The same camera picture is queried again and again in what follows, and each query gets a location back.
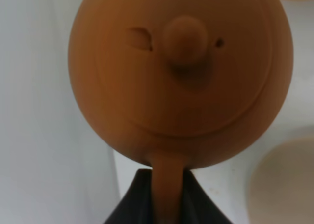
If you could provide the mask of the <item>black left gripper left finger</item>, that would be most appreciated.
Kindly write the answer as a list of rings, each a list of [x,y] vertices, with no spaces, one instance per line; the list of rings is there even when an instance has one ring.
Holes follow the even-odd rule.
[[[152,224],[154,217],[151,179],[150,169],[139,169],[131,186],[105,224]]]

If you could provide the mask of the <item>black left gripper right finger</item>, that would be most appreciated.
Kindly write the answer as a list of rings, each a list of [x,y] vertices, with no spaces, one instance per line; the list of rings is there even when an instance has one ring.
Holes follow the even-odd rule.
[[[192,172],[183,174],[183,192],[180,209],[182,224],[231,224],[207,196]]]

